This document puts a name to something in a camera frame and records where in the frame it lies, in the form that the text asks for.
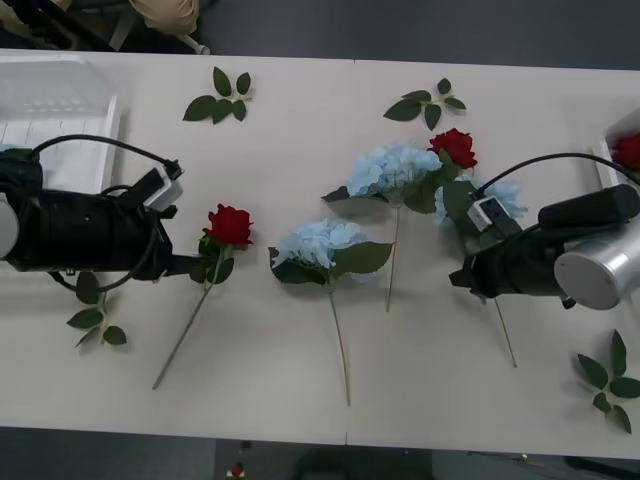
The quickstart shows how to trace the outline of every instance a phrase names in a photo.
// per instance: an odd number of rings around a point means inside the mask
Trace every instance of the light blue flower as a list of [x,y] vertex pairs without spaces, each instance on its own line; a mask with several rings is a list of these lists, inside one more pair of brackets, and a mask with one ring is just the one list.
[[336,250],[366,241],[367,237],[355,223],[324,219],[320,223],[302,225],[278,242],[278,256],[274,258],[272,268],[285,260],[330,268],[335,265],[332,259]]
[[436,153],[398,141],[358,157],[347,180],[347,191],[352,197],[390,193],[441,167]]
[[[484,185],[483,181],[469,175],[460,175],[455,181],[471,182],[476,189]],[[520,182],[516,180],[503,180],[487,188],[485,195],[487,197],[496,197],[512,218],[521,218],[529,211],[528,208],[521,207],[517,204],[518,194],[521,189],[522,185]],[[434,223],[436,225],[442,225],[447,218],[447,211],[444,208],[444,190],[442,187],[436,190],[435,201],[436,213],[434,214]]]

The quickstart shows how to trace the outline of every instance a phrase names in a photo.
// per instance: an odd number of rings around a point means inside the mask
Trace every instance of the white container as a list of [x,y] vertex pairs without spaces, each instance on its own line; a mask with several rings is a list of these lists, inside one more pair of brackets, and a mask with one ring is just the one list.
[[[77,55],[0,57],[0,143],[35,147],[60,135],[117,138],[115,88]],[[64,142],[40,156],[46,188],[98,193],[111,184],[114,147]]]
[[[619,139],[636,133],[640,133],[640,109],[633,111],[607,129],[604,138],[598,140],[598,144],[594,146],[594,154],[605,160],[613,161],[611,157],[613,145],[615,145]],[[627,177],[613,168],[609,168],[600,163],[596,163],[596,168],[598,169],[598,176],[600,177],[602,188],[612,187],[621,183],[630,183]]]

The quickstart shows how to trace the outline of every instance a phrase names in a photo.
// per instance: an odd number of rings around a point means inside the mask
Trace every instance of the gray floor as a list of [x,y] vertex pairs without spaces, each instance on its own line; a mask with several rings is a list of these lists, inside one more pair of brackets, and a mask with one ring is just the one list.
[[[638,18],[637,0],[212,0],[199,34],[219,55],[638,70]],[[151,51],[166,51],[167,39],[157,40]],[[286,480],[327,457],[362,478],[345,457],[362,462],[368,455],[268,443],[240,453],[232,441],[0,429],[0,480],[223,479],[237,460],[247,480]],[[431,465],[439,480],[586,478],[559,458],[542,466],[463,452],[389,450],[385,458],[403,455],[413,474],[387,478],[426,478]]]
[[216,0],[214,53],[640,69],[637,0]]

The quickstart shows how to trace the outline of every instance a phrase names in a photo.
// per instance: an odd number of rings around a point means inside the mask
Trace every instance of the black cable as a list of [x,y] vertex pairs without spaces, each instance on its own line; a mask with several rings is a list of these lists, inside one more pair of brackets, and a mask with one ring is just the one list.
[[52,147],[53,145],[57,145],[58,143],[68,142],[70,140],[89,140],[92,142],[98,143],[107,143],[109,145],[114,145],[119,148],[123,148],[125,150],[129,150],[130,152],[137,153],[138,155],[142,155],[143,157],[150,158],[151,160],[155,160],[156,162],[160,162],[166,168],[173,169],[175,168],[175,163],[171,160],[167,160],[166,158],[159,157],[158,155],[147,152],[146,150],[142,150],[141,148],[134,147],[133,145],[129,145],[128,143],[121,142],[120,140],[115,140],[113,138],[108,137],[100,137],[98,135],[86,135],[84,133],[78,133],[74,135],[62,135],[61,137],[52,138],[44,143],[41,143],[36,148],[31,151],[30,159],[34,160],[37,155],[40,154],[45,148]]
[[506,177],[507,175],[515,172],[516,170],[520,170],[521,168],[524,168],[524,167],[526,167],[528,165],[531,165],[533,163],[543,162],[545,160],[553,160],[555,158],[585,158],[587,160],[592,160],[592,161],[594,161],[596,163],[600,163],[602,165],[606,165],[607,167],[613,168],[614,170],[622,173],[625,177],[627,177],[629,180],[631,180],[636,185],[640,185],[640,181],[635,179],[633,177],[633,175],[631,175],[631,173],[626,168],[618,165],[617,163],[613,163],[613,162],[611,162],[609,160],[605,160],[604,158],[598,157],[596,155],[591,155],[589,153],[553,153],[551,155],[544,155],[542,157],[532,158],[531,160],[526,160],[524,162],[518,163],[517,165],[514,165],[511,168],[508,168],[507,170],[505,170],[504,172],[502,172],[499,175],[496,175],[491,180],[489,180],[487,183],[485,183],[483,186],[481,186],[478,190],[476,190],[473,193],[473,196],[476,199],[482,198],[482,196],[484,195],[484,192],[485,192],[485,190],[487,188],[489,188],[491,185],[496,183],[498,180],[501,180],[502,178]]
[[111,192],[117,192],[118,190],[129,190],[130,185],[111,185],[100,192],[100,195],[108,195]]
[[[154,247],[156,245],[157,239],[158,239],[158,215],[157,214],[153,214],[153,221],[152,221],[152,225],[151,225],[151,233],[149,234],[149,242],[147,243],[147,246],[146,246],[142,256],[140,257],[140,260],[138,260],[138,263],[136,263],[135,266],[129,271],[129,273],[127,273],[120,280],[117,280],[117,281],[115,281],[115,282],[113,282],[113,283],[111,283],[109,285],[105,285],[104,287],[99,287],[99,288],[96,289],[96,291],[98,293],[108,292],[109,290],[113,290],[114,288],[118,288],[119,286],[121,286],[124,283],[128,282],[129,280],[131,280],[133,278],[133,276],[136,273],[138,273],[138,271],[140,271],[140,269],[144,266],[144,264],[147,263],[147,261],[149,260],[149,257],[153,253],[153,249],[154,249]],[[49,272],[49,276],[51,278],[53,278],[57,283],[62,285],[64,288],[66,288],[68,290],[71,290],[72,292],[77,292],[78,291],[76,286],[70,284],[64,278],[62,278],[62,275],[60,275],[59,272]]]

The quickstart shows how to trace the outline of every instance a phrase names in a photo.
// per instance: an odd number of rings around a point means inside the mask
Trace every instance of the table surface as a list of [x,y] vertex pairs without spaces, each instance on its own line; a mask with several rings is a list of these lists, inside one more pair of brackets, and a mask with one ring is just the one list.
[[[3,52],[25,54],[25,52]],[[576,352],[604,355],[618,328],[629,373],[640,374],[632,302],[610,312],[557,299],[501,298],[518,368],[495,304],[449,285],[460,260],[429,217],[404,211],[395,292],[384,311],[377,285],[336,294],[347,346],[352,407],[326,295],[283,288],[268,246],[332,212],[320,196],[343,184],[359,153],[405,138],[470,132],[488,178],[514,163],[587,151],[603,129],[638,107],[640,73],[522,67],[241,57],[86,54],[124,99],[120,138],[167,158],[185,174],[179,213],[165,222],[178,253],[195,250],[218,203],[251,212],[255,246],[202,310],[158,391],[151,385],[200,295],[188,278],[130,282],[113,294],[111,322],[130,341],[73,348],[64,323],[80,306],[46,276],[0,275],[0,424],[217,438],[516,451],[640,458],[640,440],[591,406]],[[193,98],[212,94],[213,67],[249,71],[256,89],[244,122],[182,122]],[[451,80],[467,115],[422,121],[382,117],[400,95]],[[114,183],[150,164],[120,155]],[[588,162],[549,162],[513,175],[530,208],[599,188]],[[380,241],[394,219],[364,228]],[[640,402],[626,401],[632,423]]]

